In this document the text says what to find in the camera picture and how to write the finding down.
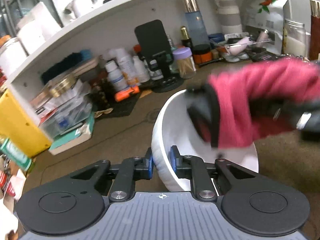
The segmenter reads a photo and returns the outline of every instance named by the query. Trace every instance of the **blue bottle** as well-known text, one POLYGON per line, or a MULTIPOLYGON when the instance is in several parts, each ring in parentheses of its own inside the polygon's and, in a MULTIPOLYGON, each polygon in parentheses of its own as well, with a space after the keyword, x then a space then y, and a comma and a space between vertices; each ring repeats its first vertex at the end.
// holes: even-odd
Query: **blue bottle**
POLYGON ((210 44, 197 0, 184 0, 184 5, 193 46, 210 44))

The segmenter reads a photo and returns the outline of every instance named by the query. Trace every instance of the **gloved hand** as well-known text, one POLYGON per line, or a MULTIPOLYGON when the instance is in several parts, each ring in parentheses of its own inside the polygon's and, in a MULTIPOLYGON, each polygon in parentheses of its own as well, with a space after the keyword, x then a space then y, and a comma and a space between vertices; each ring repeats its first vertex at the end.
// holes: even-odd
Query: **gloved hand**
MULTIPOLYGON (((259 62, 235 73, 210 75, 190 96, 187 111, 205 141, 218 148, 247 147, 295 129, 304 112, 320 113, 319 69, 295 58, 259 62)), ((317 127, 307 122, 303 129, 317 127)))

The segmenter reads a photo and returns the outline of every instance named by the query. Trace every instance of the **black circular pad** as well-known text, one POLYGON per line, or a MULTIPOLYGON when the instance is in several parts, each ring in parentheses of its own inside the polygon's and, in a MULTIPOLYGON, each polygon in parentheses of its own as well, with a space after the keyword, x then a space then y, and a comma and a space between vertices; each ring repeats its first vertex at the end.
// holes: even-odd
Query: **black circular pad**
POLYGON ((236 181, 224 195, 221 209, 240 230, 256 236, 284 236, 308 219, 309 201, 294 188, 263 176, 236 181))
POLYGON ((287 200, 279 193, 272 191, 260 191, 250 197, 250 205, 264 213, 277 213, 287 205, 287 200))
POLYGON ((76 205, 77 198, 68 192, 57 191, 44 195, 39 206, 49 213, 63 213, 76 205))
POLYGON ((103 214, 102 196, 88 181, 57 179, 25 193, 17 203, 17 215, 29 231, 68 235, 95 223, 103 214))

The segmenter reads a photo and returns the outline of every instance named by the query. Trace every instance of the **book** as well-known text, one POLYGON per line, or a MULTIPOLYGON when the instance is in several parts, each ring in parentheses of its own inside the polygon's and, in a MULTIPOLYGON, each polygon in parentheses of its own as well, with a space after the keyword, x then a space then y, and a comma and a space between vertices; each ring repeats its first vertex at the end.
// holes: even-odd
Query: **book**
POLYGON ((80 143, 89 140, 92 135, 93 125, 94 112, 89 115, 81 127, 56 137, 49 148, 49 152, 52 155, 57 155, 58 153, 64 152, 76 145, 79 145, 80 143))
POLYGON ((79 77, 83 73, 95 68, 99 64, 99 56, 80 62, 72 72, 75 77, 79 77))

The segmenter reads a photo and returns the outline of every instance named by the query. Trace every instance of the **crosshair marking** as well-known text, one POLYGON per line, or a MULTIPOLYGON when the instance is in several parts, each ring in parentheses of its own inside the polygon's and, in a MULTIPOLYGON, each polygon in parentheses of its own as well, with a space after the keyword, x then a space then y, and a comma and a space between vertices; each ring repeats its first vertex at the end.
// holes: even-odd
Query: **crosshair marking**
POLYGON ((167 195, 166 195, 166 194, 161 193, 161 194, 160 194, 159 196, 157 196, 157 197, 164 199, 164 198, 166 198, 166 197, 167 197, 167 195))

